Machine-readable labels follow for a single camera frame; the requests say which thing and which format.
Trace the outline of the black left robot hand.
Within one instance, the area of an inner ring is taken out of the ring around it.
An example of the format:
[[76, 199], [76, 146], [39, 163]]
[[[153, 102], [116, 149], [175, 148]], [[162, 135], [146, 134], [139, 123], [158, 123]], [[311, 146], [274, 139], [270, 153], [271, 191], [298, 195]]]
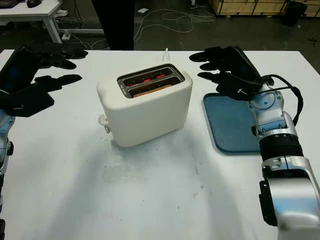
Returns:
[[88, 52], [80, 44], [22, 44], [0, 70], [0, 89], [15, 93], [30, 85], [39, 69], [55, 67], [73, 70], [77, 66], [71, 60], [84, 59], [87, 55]]

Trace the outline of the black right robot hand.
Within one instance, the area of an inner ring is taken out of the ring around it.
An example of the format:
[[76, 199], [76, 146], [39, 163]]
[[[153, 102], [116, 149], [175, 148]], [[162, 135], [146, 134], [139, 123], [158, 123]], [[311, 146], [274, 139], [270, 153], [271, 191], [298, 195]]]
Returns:
[[238, 46], [206, 48], [204, 51], [194, 53], [189, 59], [195, 63], [202, 63], [202, 72], [197, 75], [213, 83], [220, 83], [222, 75], [231, 75], [245, 81], [254, 82], [261, 77], [258, 70]]

